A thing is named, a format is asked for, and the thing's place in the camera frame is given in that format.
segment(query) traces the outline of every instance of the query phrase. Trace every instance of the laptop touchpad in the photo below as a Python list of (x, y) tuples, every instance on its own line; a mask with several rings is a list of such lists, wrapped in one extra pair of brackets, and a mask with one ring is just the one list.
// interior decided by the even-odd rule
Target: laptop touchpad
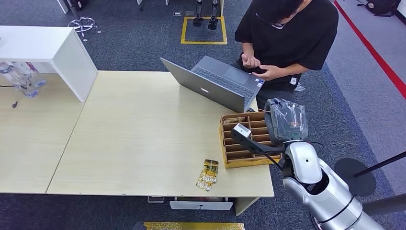
[(231, 79), (235, 82), (238, 82), (240, 84), (245, 84), (245, 82), (248, 81), (249, 79), (249, 75), (248, 74), (244, 74), (236, 69), (233, 68), (228, 68), (228, 70), (226, 71), (226, 73), (223, 75), (225, 78)]

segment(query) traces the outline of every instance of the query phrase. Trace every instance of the laptop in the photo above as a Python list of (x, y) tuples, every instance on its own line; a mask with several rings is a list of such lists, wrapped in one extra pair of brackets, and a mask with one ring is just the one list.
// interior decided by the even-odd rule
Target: laptop
[(176, 81), (237, 113), (249, 109), (264, 79), (204, 56), (191, 70), (160, 58)]

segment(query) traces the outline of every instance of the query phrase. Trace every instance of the black pole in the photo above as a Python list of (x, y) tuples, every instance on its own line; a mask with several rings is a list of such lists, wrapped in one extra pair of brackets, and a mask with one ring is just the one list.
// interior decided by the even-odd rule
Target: black pole
[(374, 165), (374, 166), (372, 166), (372, 167), (369, 167), (369, 168), (366, 169), (366, 170), (363, 170), (363, 171), (361, 171), (361, 172), (358, 172), (358, 173), (354, 174), (354, 177), (362, 176), (362, 175), (367, 174), (367, 173), (369, 173), (369, 172), (372, 172), (372, 171), (374, 171), (374, 170), (376, 170), (376, 169), (379, 169), (379, 168), (381, 168), (381, 167), (383, 167), (383, 166), (385, 166), (385, 165), (387, 165), (387, 164), (390, 164), (390, 163), (392, 163), (392, 162), (394, 162), (394, 161), (400, 160), (400, 159), (402, 159), (402, 158), (404, 158), (404, 157), (406, 157), (406, 151), (404, 151), (404, 152), (402, 152), (402, 153), (400, 153), (400, 154), (398, 154), (398, 155), (396, 155), (396, 156), (394, 156), (394, 157), (391, 157), (391, 158), (389, 158), (389, 159), (387, 159), (387, 160), (384, 160), (383, 162), (378, 163), (378, 164), (376, 164), (376, 165)]
[(406, 194), (396, 195), (393, 197), (372, 201), (362, 204), (363, 211), (370, 215), (383, 215), (393, 212), (406, 210)]

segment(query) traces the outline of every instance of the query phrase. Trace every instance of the black t-shirt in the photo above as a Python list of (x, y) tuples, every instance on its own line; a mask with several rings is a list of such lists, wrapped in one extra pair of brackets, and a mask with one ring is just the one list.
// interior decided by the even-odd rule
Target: black t-shirt
[[(285, 68), (297, 63), (320, 70), (336, 37), (336, 8), (327, 0), (312, 0), (278, 29), (266, 20), (270, 12), (267, 9), (272, 5), (264, 2), (267, 1), (253, 0), (236, 30), (236, 41), (252, 43), (254, 56), (262, 65)], [(241, 57), (237, 63), (242, 66)], [(250, 70), (263, 72), (259, 68)], [(300, 74), (286, 76), (265, 82), (263, 88), (293, 92), (299, 79)]]

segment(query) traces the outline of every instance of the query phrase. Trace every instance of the drawer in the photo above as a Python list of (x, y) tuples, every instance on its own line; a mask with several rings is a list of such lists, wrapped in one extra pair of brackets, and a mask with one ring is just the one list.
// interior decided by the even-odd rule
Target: drawer
[(233, 206), (233, 202), (228, 202), (228, 199), (224, 201), (183, 201), (178, 200), (177, 197), (174, 201), (170, 201), (170, 207), (172, 209), (190, 209), (190, 210), (230, 210)]

